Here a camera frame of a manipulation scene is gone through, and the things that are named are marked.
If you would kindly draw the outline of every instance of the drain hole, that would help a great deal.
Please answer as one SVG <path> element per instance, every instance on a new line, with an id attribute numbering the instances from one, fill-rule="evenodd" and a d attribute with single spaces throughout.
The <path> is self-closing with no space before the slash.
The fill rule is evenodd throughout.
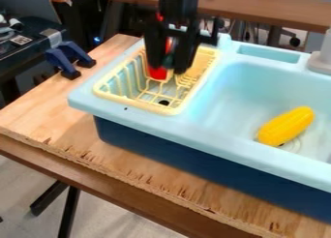
<path id="1" fill-rule="evenodd" d="M 169 105 L 169 101 L 162 100 L 162 101 L 159 101 L 159 104 Z"/>

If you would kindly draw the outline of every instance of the yellow corn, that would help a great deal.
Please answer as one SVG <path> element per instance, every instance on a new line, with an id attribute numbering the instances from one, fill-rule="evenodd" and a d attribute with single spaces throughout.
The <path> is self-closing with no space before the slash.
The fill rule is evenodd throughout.
<path id="1" fill-rule="evenodd" d="M 313 120 L 314 112 L 311 108 L 297 107 L 264 124 L 257 133 L 257 140 L 270 146 L 280 146 L 300 135 Z"/>

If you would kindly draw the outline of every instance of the dish rack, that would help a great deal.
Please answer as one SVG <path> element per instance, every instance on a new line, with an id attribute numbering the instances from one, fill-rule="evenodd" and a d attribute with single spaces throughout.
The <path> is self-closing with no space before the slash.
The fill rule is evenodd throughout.
<path id="1" fill-rule="evenodd" d="M 148 74 L 144 46 L 97 81 L 93 93 L 101 98 L 162 115 L 179 114 L 204 84 L 219 57 L 216 48 L 200 46 L 184 74 L 167 72 L 165 80 Z"/>

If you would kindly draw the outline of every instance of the gray floor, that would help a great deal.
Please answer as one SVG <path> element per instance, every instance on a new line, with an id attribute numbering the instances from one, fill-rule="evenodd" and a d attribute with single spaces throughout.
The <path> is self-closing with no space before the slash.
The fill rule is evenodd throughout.
<path id="1" fill-rule="evenodd" d="M 0 156 L 0 238 L 52 238 L 62 217 L 67 191 L 38 218 L 29 205 L 53 179 Z M 73 238 L 184 238 L 113 204 L 81 193 L 72 232 Z"/>

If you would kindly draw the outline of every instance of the toy sink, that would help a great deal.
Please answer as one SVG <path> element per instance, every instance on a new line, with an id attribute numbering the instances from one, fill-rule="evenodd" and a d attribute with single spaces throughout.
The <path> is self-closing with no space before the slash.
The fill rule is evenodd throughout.
<path id="1" fill-rule="evenodd" d="M 211 71 L 168 115 L 159 112 L 161 104 L 156 111 L 95 91 L 142 46 L 133 45 L 69 96 L 70 106 L 95 116 L 103 141 L 331 222 L 331 77 L 307 70 L 310 54 L 222 35 L 211 48 L 221 52 Z M 261 125 L 300 105 L 316 114 L 305 132 L 279 148 L 256 142 Z"/>

